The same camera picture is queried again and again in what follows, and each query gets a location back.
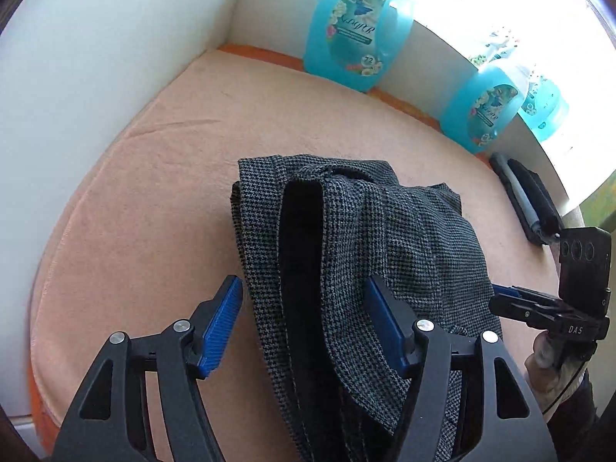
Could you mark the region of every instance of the black cable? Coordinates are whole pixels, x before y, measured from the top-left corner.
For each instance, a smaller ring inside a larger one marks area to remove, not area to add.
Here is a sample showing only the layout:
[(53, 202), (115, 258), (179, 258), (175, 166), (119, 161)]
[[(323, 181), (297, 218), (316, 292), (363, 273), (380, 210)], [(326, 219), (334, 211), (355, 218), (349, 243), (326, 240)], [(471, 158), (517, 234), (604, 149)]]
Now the black cable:
[(573, 377), (571, 377), (571, 380), (569, 381), (569, 384), (567, 384), (567, 387), (565, 387), (565, 388), (561, 391), (561, 393), (560, 393), (558, 396), (556, 396), (556, 399), (550, 403), (549, 407), (547, 407), (547, 408), (546, 408), (543, 412), (541, 412), (541, 414), (542, 414), (542, 415), (545, 415), (547, 412), (549, 412), (549, 409), (551, 409), (551, 408), (552, 408), (552, 407), (556, 404), (556, 402), (557, 402), (560, 398), (562, 398), (562, 395), (563, 395), (563, 394), (565, 394), (565, 391), (566, 391), (566, 390), (568, 390), (568, 388), (571, 386), (571, 384), (573, 384), (573, 383), (574, 383), (574, 380), (578, 378), (578, 375), (580, 375), (581, 369), (582, 369), (582, 368), (584, 368), (584, 365), (585, 365), (586, 363), (587, 363), (586, 361), (583, 361), (583, 362), (581, 363), (580, 368), (578, 368), (578, 369), (577, 369), (577, 372), (575, 372), (575, 373), (574, 373), (574, 376), (573, 376)]

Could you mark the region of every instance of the metal screw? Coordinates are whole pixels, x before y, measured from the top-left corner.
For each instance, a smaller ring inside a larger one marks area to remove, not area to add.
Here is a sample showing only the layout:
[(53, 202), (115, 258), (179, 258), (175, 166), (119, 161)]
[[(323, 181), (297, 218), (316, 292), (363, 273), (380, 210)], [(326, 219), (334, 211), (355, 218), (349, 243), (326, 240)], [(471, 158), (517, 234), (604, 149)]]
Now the metal screw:
[(498, 342), (498, 335), (496, 335), (491, 330), (486, 330), (481, 334), (481, 336), (486, 342), (490, 342), (491, 344), (495, 344), (495, 342)]
[(432, 332), (434, 330), (434, 323), (430, 320), (419, 320), (417, 321), (417, 328), (424, 332)]
[(111, 342), (112, 344), (119, 344), (120, 342), (124, 342), (124, 332), (112, 333), (111, 337), (109, 337), (109, 342)]
[(188, 320), (179, 320), (173, 324), (173, 329), (178, 333), (185, 332), (189, 328), (190, 328), (190, 321)]

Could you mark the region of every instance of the white wall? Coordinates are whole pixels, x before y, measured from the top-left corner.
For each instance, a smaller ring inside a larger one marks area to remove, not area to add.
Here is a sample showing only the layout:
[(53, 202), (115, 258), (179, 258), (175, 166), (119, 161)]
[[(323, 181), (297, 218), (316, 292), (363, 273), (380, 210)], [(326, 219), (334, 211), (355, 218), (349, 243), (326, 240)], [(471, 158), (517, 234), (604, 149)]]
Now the white wall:
[(56, 220), (130, 120), (226, 40), (234, 4), (24, 0), (0, 35), (0, 403), (9, 416), (30, 412), (28, 305)]
[[(301, 58), (317, 2), (238, 0), (229, 41)], [(476, 70), (455, 49), (415, 22), (403, 49), (378, 86), (438, 119), (455, 92)], [(552, 164), (519, 116), (490, 150), (504, 152), (537, 172), (561, 213), (577, 205), (569, 203)]]

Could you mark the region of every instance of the bottle label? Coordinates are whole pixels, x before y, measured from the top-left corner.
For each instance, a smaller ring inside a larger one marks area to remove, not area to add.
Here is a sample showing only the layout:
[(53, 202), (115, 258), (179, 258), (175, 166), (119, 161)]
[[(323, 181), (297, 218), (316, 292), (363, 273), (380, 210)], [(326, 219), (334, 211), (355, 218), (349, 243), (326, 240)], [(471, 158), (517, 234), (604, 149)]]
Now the bottle label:
[(537, 92), (544, 81), (545, 79), (543, 76), (531, 75), (529, 78), (529, 92), (526, 95), (526, 99), (524, 99), (524, 103), (522, 104), (522, 110), (529, 116), (534, 116), (537, 114), (537, 106), (535, 105), (537, 102)]
[(494, 125), (501, 111), (517, 95), (511, 85), (497, 85), (477, 98), (468, 115), (466, 125), (470, 139), (479, 147), (487, 146), (497, 138)]
[(338, 0), (331, 10), (326, 38), (332, 58), (362, 76), (379, 74), (383, 61), (375, 33), (386, 0)]

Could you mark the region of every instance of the camera lens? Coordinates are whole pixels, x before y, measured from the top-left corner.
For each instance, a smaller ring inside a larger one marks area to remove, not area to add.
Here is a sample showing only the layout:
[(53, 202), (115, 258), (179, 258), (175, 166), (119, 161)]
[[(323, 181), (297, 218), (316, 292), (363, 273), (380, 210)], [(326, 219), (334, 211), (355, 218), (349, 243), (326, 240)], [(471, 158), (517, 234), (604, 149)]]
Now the camera lens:
[(576, 239), (571, 247), (571, 256), (575, 260), (581, 259), (581, 242), (579, 239)]
[(591, 241), (584, 245), (584, 257), (586, 257), (588, 262), (594, 259), (594, 245)]

